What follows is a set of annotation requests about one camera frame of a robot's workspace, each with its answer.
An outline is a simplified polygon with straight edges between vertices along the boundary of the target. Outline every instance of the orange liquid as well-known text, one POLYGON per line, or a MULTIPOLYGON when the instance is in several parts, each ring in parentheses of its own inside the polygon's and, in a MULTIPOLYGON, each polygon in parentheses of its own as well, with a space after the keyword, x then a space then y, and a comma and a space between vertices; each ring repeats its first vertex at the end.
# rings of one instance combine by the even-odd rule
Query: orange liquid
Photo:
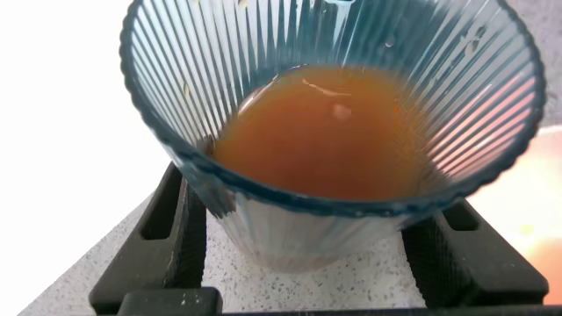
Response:
POLYGON ((241 110, 213 157, 252 180, 308 196, 413 196, 422 142, 400 111, 395 83, 376 70, 294 70, 241 110))

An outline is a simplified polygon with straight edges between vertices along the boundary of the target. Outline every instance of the ribbed glass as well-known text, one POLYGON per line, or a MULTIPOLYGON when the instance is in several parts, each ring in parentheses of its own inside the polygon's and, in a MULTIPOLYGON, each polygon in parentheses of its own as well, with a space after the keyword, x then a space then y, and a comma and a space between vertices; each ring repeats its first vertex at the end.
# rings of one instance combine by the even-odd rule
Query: ribbed glass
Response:
POLYGON ((493 181, 527 147, 545 100, 537 48, 496 0, 135 0, 120 53, 134 105, 209 211, 242 251, 285 270, 331 262, 493 181), (305 197, 205 156, 244 99, 303 64, 403 79, 408 123, 428 135, 420 194, 305 197))

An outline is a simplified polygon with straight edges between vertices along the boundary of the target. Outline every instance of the speckled countertop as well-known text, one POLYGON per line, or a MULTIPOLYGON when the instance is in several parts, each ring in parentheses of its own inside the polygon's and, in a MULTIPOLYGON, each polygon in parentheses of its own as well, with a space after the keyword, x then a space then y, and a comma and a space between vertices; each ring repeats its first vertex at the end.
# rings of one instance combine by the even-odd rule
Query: speckled countertop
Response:
MULTIPOLYGON (((509 0, 535 36, 549 83, 543 126, 562 124, 562 2, 509 0)), ((22 316, 94 315, 88 293, 138 222, 149 198, 26 307, 22 316)), ((224 311, 343 309, 423 306, 402 239, 397 233, 361 254, 300 275, 259 268, 208 221, 204 285, 217 287, 224 311)))

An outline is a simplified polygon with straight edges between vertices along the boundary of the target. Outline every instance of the brown liquid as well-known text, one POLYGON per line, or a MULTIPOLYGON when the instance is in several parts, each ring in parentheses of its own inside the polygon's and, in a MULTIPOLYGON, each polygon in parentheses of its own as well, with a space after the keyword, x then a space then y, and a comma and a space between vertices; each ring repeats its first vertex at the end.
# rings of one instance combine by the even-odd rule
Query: brown liquid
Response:
POLYGON ((300 194, 376 200, 413 196, 422 143, 381 71, 300 68, 276 79, 215 142, 224 167, 300 194))

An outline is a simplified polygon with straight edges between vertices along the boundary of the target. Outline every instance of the glass rim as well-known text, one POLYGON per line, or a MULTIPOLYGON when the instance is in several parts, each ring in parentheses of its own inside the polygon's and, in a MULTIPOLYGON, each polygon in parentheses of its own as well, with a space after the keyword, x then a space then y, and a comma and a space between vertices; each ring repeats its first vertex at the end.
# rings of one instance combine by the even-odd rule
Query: glass rim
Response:
POLYGON ((517 133, 512 144, 505 151, 486 165, 482 170, 467 178, 420 197, 399 197, 384 200, 357 201, 333 199, 327 197, 313 197, 301 195, 288 190, 280 190, 269 185, 258 183, 245 176, 225 169, 215 160, 200 153, 196 148, 177 135, 159 115, 148 105, 148 99, 141 92, 141 87, 134 78, 132 37, 133 22, 143 0, 134 0, 128 8, 120 34, 119 56, 121 58, 121 72, 125 77, 126 89, 131 94, 133 105, 137 108, 145 124, 154 132, 156 138, 165 146, 171 148, 181 160, 192 162, 198 169, 219 178, 230 190, 240 192, 254 200, 266 204, 279 206, 292 212, 309 213, 318 216, 341 216, 361 218, 365 216, 395 217, 405 214, 417 214, 441 209, 458 198, 465 198, 479 189, 482 185, 493 182, 503 171, 511 168, 517 157, 523 154, 531 139, 539 128, 546 103, 546 79, 544 64, 535 44, 532 34, 519 18, 516 11, 506 0, 495 0, 509 18, 517 26, 518 32, 524 37, 526 47, 530 50, 531 62, 534 66, 532 73, 536 81, 535 93, 537 98, 530 104, 530 115, 523 120, 523 129, 517 133))

